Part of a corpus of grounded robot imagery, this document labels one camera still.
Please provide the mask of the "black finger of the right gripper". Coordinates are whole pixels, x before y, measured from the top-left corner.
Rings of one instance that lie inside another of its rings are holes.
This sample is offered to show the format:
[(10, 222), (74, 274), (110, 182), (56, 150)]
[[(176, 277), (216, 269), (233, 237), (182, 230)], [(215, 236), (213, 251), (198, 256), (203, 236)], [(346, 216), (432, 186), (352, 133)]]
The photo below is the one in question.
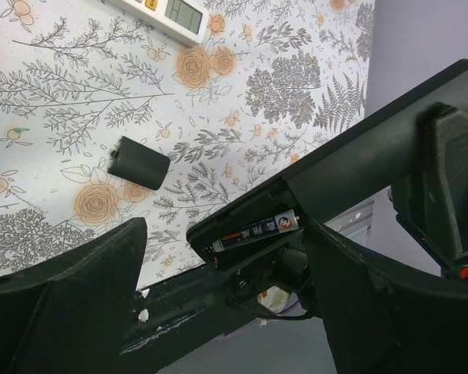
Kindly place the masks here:
[(421, 119), (420, 157), (392, 185), (397, 221), (445, 273), (468, 273), (468, 113), (437, 103)]

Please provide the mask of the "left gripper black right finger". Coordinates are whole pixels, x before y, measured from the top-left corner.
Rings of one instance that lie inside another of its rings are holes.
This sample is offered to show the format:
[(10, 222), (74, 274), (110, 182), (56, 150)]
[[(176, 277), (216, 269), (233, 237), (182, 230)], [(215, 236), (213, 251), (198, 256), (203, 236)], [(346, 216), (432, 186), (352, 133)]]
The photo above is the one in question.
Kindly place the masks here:
[(468, 373), (468, 283), (407, 266), (311, 221), (304, 246), (339, 373)]

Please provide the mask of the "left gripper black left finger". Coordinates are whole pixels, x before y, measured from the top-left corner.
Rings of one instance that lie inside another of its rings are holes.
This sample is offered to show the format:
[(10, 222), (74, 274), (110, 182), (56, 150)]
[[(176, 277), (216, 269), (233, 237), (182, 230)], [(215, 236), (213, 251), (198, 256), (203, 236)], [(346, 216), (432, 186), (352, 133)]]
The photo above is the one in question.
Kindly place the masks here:
[(0, 277), (0, 373), (113, 373), (146, 242), (132, 218)]

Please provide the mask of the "black remote with back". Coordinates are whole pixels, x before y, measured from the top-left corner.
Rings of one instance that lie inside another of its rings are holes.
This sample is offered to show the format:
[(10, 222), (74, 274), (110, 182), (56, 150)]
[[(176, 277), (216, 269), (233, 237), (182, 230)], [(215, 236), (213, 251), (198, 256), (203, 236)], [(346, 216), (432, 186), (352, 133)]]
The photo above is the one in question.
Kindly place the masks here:
[(468, 59), (461, 59), (295, 164), (228, 203), (186, 233), (192, 249), (260, 219), (295, 209), (325, 223), (422, 165), (425, 125), (447, 104), (468, 113)]

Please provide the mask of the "black battery cover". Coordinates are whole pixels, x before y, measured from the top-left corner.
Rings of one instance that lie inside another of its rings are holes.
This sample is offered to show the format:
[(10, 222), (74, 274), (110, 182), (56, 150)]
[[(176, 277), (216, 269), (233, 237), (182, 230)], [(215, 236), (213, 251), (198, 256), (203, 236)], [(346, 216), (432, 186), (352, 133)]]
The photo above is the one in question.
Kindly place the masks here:
[(171, 164), (167, 156), (125, 136), (110, 155), (110, 175), (154, 191), (161, 188)]

